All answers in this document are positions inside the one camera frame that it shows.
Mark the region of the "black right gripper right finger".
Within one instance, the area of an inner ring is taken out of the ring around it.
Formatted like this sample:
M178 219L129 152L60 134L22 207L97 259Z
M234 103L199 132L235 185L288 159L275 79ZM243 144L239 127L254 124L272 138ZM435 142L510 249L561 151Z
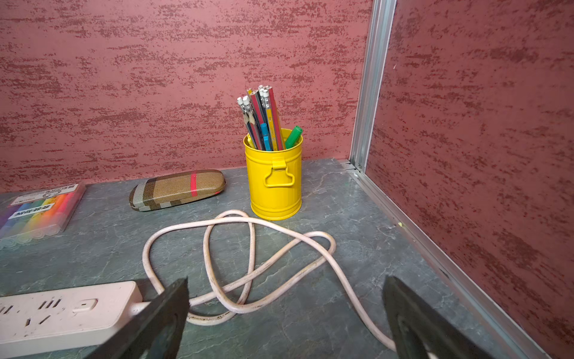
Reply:
M383 288L384 307L400 358L491 358L396 277Z

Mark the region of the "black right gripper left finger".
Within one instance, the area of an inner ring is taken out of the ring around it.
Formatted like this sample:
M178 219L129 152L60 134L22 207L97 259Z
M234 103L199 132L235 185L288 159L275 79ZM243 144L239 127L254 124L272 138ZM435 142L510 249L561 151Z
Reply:
M188 309L188 280L180 278L88 357L175 358Z

